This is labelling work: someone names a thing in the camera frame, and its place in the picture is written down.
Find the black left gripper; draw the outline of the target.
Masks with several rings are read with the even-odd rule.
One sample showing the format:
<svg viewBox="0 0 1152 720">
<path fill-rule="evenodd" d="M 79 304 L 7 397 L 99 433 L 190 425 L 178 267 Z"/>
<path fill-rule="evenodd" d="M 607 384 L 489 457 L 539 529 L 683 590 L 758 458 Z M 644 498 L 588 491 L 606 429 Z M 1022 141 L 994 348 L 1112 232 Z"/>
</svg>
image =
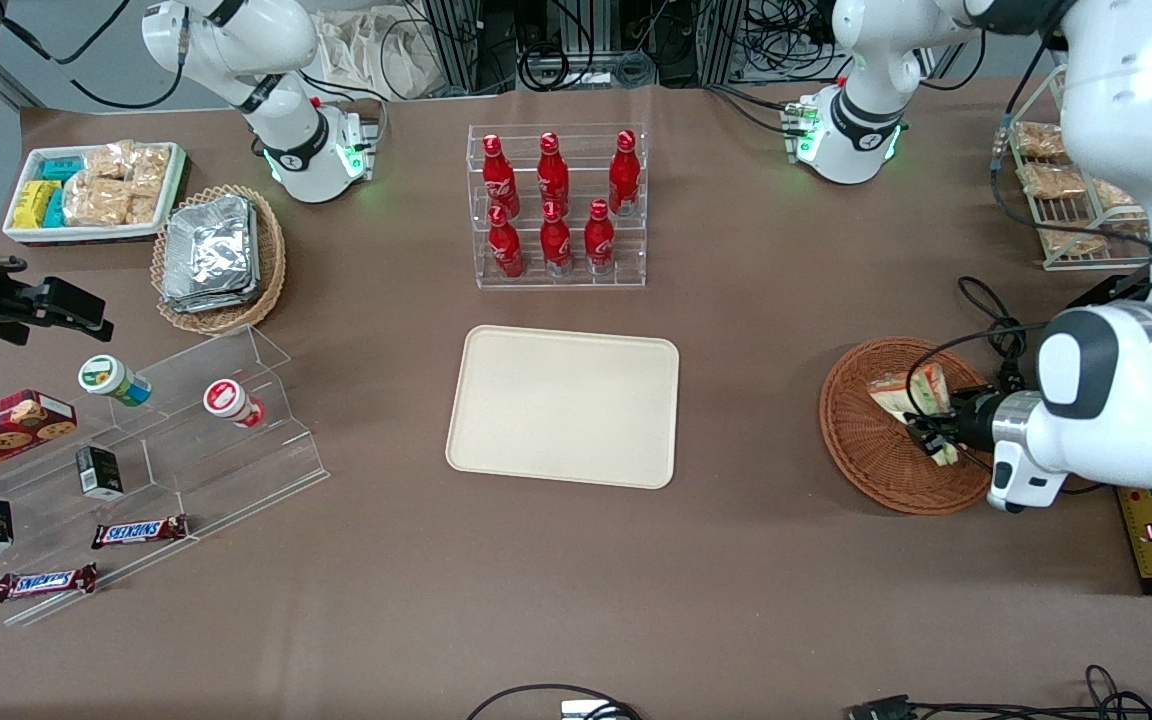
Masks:
<svg viewBox="0 0 1152 720">
<path fill-rule="evenodd" d="M 950 414 L 904 414 L 905 432 L 938 467 L 958 464 L 963 456 L 956 445 L 992 454 L 993 419 L 1002 400 L 996 388 L 956 389 L 950 395 Z"/>
</svg>

